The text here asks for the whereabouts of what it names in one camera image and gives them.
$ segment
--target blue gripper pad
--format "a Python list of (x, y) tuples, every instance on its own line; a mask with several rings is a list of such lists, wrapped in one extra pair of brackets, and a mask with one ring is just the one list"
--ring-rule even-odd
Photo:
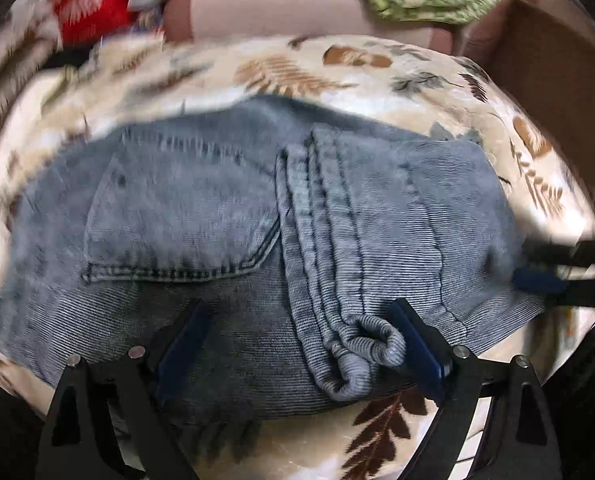
[(513, 285), (532, 294), (562, 294), (566, 291), (566, 282), (552, 272), (536, 270), (531, 267), (518, 267), (513, 272)]
[(406, 341), (406, 367), (428, 399), (440, 406), (446, 392), (444, 381), (453, 364), (451, 347), (435, 327), (426, 325), (403, 298), (388, 308), (388, 320)]
[(160, 404), (177, 395), (202, 349), (211, 322), (207, 305), (198, 301), (183, 321), (155, 370), (158, 386), (154, 396)]

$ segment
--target seam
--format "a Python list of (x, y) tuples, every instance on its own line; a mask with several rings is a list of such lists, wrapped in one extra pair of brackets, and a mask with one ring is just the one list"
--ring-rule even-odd
[(238, 166), (247, 164), (260, 173), (274, 177), (273, 171), (268, 170), (263, 164), (244, 156), (243, 151), (231, 144), (217, 144), (207, 142), (203, 137), (193, 136), (180, 139), (176, 136), (166, 135), (160, 132), (133, 132), (130, 128), (122, 134), (123, 144), (128, 142), (141, 144), (148, 142), (157, 145), (161, 150), (167, 152), (193, 153), (199, 158), (218, 158), (219, 160), (230, 160)]
[[(309, 165), (309, 160), (308, 160), (308, 153), (306, 156), (306, 174), (305, 174), (305, 180), (307, 182), (306, 184), (306, 189), (308, 190), (310, 188), (309, 186), (309, 180), (308, 180), (308, 165)], [(295, 229), (295, 236), (297, 239), (297, 250), (299, 251), (300, 254), (300, 261), (302, 262), (302, 274), (305, 277), (305, 282), (306, 282), (306, 290), (307, 290), (307, 294), (308, 294), (308, 300), (309, 303), (311, 304), (311, 312), (313, 315), (313, 321), (315, 322), (315, 326), (317, 327), (317, 333), (320, 336), (320, 341), (322, 342), (322, 347), (324, 346), (324, 334), (322, 333), (322, 329), (320, 328), (320, 324), (317, 322), (317, 314), (315, 312), (315, 301), (313, 300), (313, 298), (311, 297), (311, 295), (308, 293), (308, 284), (309, 284), (309, 275), (308, 272), (306, 272), (306, 264), (305, 264), (305, 257), (304, 257), (304, 251), (303, 251), (303, 247), (302, 247), (302, 243), (300, 241), (299, 238), (299, 230), (298, 230), (298, 215), (296, 214), (296, 209), (293, 206), (293, 204), (295, 203), (294, 201), (294, 194), (293, 194), (293, 190), (291, 189), (291, 187), (289, 186), (289, 160), (287, 157), (287, 164), (286, 164), (286, 179), (287, 179), (287, 194), (288, 194), (288, 199), (289, 199), (289, 208), (287, 208), (287, 213), (289, 211), (293, 211), (293, 223), (294, 226), (292, 227), (293, 229)], [(308, 200), (309, 200), (309, 209), (310, 209), (310, 213), (311, 215), (309, 215), (309, 220), (311, 222), (311, 233), (313, 234), (313, 238), (315, 238), (315, 232), (313, 230), (313, 203), (311, 201), (312, 197), (311, 197), (311, 193), (309, 191), (308, 193)], [(315, 240), (313, 240), (313, 257), (315, 259), (315, 266), (317, 268), (317, 251), (315, 250)], [(322, 290), (321, 290), (321, 283), (320, 283), (320, 279), (319, 276), (317, 275), (316, 272), (316, 279), (317, 279), (317, 288), (318, 291), (320, 292), (320, 299), (322, 300)], [(324, 311), (324, 306), (322, 305), (322, 314), (324, 315), (324, 320), (325, 322), (328, 323), (328, 319), (326, 319), (326, 312)]]
[(353, 208), (353, 202), (351, 201), (351, 192), (349, 190), (349, 183), (346, 176), (346, 171), (344, 168), (344, 162), (341, 157), (340, 153), (340, 146), (338, 144), (338, 137), (335, 136), (333, 138), (333, 145), (335, 147), (335, 158), (337, 159), (338, 163), (338, 170), (340, 171), (340, 183), (341, 187), (344, 190), (344, 194), (346, 196), (346, 202), (349, 206), (349, 217), (351, 218), (351, 224), (353, 225), (353, 237), (355, 238), (355, 243), (357, 245), (357, 255), (359, 256), (359, 298), (362, 302), (362, 313), (367, 313), (367, 305), (365, 300), (365, 260), (364, 254), (362, 253), (362, 244), (361, 240), (359, 239), (359, 231), (357, 230), (357, 217), (355, 214), (355, 210)]
[[(284, 163), (284, 173), (280, 173), (278, 175), (278, 168), (280, 168), (280, 165)], [(301, 276), (291, 276), (291, 278), (296, 279), (296, 282), (299, 282), (299, 280), (303, 280), (303, 282), (305, 282), (306, 287), (308, 288), (308, 277), (306, 275), (306, 269), (305, 269), (305, 264), (304, 264), (304, 257), (303, 257), (303, 251), (302, 251), (302, 246), (299, 243), (299, 235), (298, 235), (298, 226), (297, 226), (297, 219), (296, 219), (296, 212), (295, 212), (295, 207), (293, 205), (293, 193), (292, 190), (290, 189), (289, 186), (289, 161), (288, 161), (288, 156), (284, 157), (284, 156), (280, 156), (278, 158), (278, 161), (276, 162), (276, 196), (278, 199), (278, 211), (282, 211), (285, 207), (286, 209), (284, 210), (284, 218), (285, 218), (285, 222), (292, 222), (291, 225), (286, 225), (285, 229), (282, 229), (282, 257), (283, 259), (286, 258), (287, 250), (296, 250), (297, 252), (299, 252), (300, 255), (300, 261), (301, 261), (301, 265), (300, 265), (300, 271), (301, 271)], [(292, 244), (285, 244), (284, 242), (289, 241), (287, 238), (290, 237), (294, 237), (295, 241)], [(319, 388), (322, 388), (323, 390), (325, 390), (325, 381), (326, 381), (326, 376), (324, 374), (324, 376), (322, 376), (321, 373), (321, 365), (322, 362), (325, 362), (327, 360), (331, 360), (331, 354), (330, 352), (325, 349), (324, 352), (307, 352), (307, 345), (310, 343), (311, 340), (311, 334), (306, 334), (301, 332), (301, 329), (298, 325), (301, 325), (302, 319), (300, 319), (297, 315), (296, 315), (296, 311), (295, 311), (295, 305), (294, 303), (291, 301), (291, 293), (290, 293), (290, 282), (289, 282), (289, 274), (293, 274), (293, 269), (290, 266), (287, 266), (287, 264), (285, 263), (284, 265), (284, 279), (287, 282), (287, 294), (289, 297), (289, 310), (290, 310), (290, 317), (292, 320), (292, 327), (294, 330), (294, 333), (296, 334), (297, 340), (300, 342), (300, 346), (302, 348), (302, 352), (301, 355), (304, 358), (304, 361), (306, 363), (306, 368), (308, 369), (309, 373), (311, 374), (311, 377), (313, 378), (313, 381), (315, 382), (315, 384), (317, 384), (317, 386)], [(324, 337), (322, 336), (322, 330), (320, 329), (320, 326), (317, 322), (317, 316), (315, 314), (315, 305), (313, 304), (313, 300), (310, 297), (310, 295), (307, 295), (308, 298), (308, 302), (310, 305), (310, 315), (312, 316), (312, 324), (311, 325), (315, 325), (317, 328), (317, 331), (313, 331), (312, 333), (312, 337), (313, 338), (319, 338), (317, 340), (318, 344), (321, 346), (321, 348), (324, 348)], [(335, 364), (334, 367), (329, 367), (329, 369), (331, 368), (337, 368), (337, 362)]]
[(185, 269), (184, 267), (165, 267), (164, 269), (156, 269), (153, 267), (119, 266), (103, 264), (100, 262), (89, 262), (81, 276), (82, 279), (89, 284), (101, 280), (148, 281), (162, 283), (208, 282), (219, 278), (237, 276), (238, 274), (254, 269), (261, 261), (263, 261), (271, 247), (275, 245), (275, 240), (279, 231), (280, 218), (278, 216), (260, 246), (248, 259), (242, 260), (238, 264), (206, 270), (194, 270)]
[(457, 316), (457, 314), (455, 314), (455, 312), (450, 310), (450, 308), (446, 305), (446, 303), (444, 301), (444, 280), (443, 280), (444, 266), (445, 266), (444, 265), (444, 254), (442, 253), (442, 250), (439, 248), (439, 244), (437, 243), (437, 231), (435, 230), (433, 221), (431, 220), (431, 215), (429, 213), (429, 209), (426, 207), (426, 204), (424, 203), (424, 200), (422, 199), (422, 197), (420, 195), (420, 191), (418, 190), (417, 186), (415, 186), (415, 183), (411, 177), (412, 172), (409, 167), (409, 164), (407, 162), (404, 162), (402, 164), (399, 164), (399, 168), (402, 168), (403, 170), (406, 171), (406, 180), (415, 189), (415, 194), (418, 197), (418, 199), (420, 200), (420, 204), (424, 208), (424, 211), (426, 212), (426, 216), (429, 219), (429, 227), (431, 229), (431, 232), (433, 232), (433, 245), (435, 246), (435, 248), (437, 249), (437, 252), (439, 253), (439, 302), (441, 303), (442, 307), (444, 307), (444, 310), (446, 310), (447, 314), (450, 314), (453, 317), (453, 319), (455, 319), (455, 321), (457, 321), (458, 323), (460, 323), (460, 325), (462, 325), (462, 327), (464, 327), (464, 330), (466, 332), (465, 333), (465, 337), (466, 337), (466, 336), (468, 336), (468, 327), (466, 326), (464, 321), (462, 321)]

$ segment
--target pocket stitching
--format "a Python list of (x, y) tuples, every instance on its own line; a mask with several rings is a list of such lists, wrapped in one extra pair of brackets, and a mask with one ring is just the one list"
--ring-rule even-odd
[[(247, 166), (254, 168), (258, 173), (262, 173), (266, 176), (273, 176), (266, 171), (263, 165), (248, 161), (242, 156), (241, 150), (237, 147), (227, 145), (220, 145), (214, 142), (206, 142), (201, 137), (191, 137), (190, 139), (178, 139), (174, 136), (166, 136), (162, 133), (151, 133), (151, 132), (133, 132), (130, 128), (123, 131), (120, 137), (120, 143), (126, 145), (127, 141), (140, 143), (141, 140), (145, 140), (150, 144), (159, 145), (160, 148), (165, 148), (169, 152), (189, 152), (192, 150), (189, 148), (195, 145), (195, 155), (199, 158), (207, 158), (209, 155), (217, 155), (222, 160), (231, 160), (236, 165), (241, 166), (244, 162)], [(108, 174), (114, 167), (114, 162), (118, 161), (117, 152), (114, 153), (113, 157), (109, 161), (107, 169), (104, 171), (102, 178), (100, 179), (101, 184), (105, 182)], [(117, 281), (149, 281), (149, 282), (166, 282), (166, 283), (191, 283), (191, 282), (206, 282), (218, 278), (226, 278), (230, 276), (238, 276), (239, 274), (248, 272), (249, 270), (255, 269), (262, 261), (266, 259), (271, 248), (275, 245), (280, 232), (280, 217), (276, 216), (276, 219), (271, 226), (271, 229), (265, 234), (260, 246), (246, 259), (241, 260), (237, 264), (232, 264), (228, 267), (221, 266), (213, 269), (193, 270), (185, 269), (184, 267), (166, 267), (164, 269), (152, 269), (149, 267), (140, 266), (121, 266), (115, 264), (103, 264), (100, 262), (92, 261), (89, 256), (89, 232), (90, 227), (97, 213), (98, 205), (98, 192), (96, 191), (94, 201), (89, 211), (89, 216), (86, 221), (86, 236), (84, 239), (84, 257), (87, 260), (86, 270), (82, 272), (81, 278), (87, 283), (95, 283), (99, 281), (117, 280)]]

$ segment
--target back pocket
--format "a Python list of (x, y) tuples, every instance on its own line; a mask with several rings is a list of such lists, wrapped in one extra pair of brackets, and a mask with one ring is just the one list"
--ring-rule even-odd
[(233, 276), (261, 264), (278, 233), (273, 175), (238, 148), (127, 129), (89, 211), (83, 278)]

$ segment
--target pink fabric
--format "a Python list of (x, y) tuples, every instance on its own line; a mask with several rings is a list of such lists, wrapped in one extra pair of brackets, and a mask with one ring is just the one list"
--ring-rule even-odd
[(366, 34), (445, 54), (452, 50), (448, 30), (429, 23), (384, 22), (363, 0), (170, 0), (164, 27), (170, 41)]
[(502, 0), (480, 20), (463, 27), (453, 42), (453, 55), (465, 56), (485, 65), (499, 45), (513, 0)]

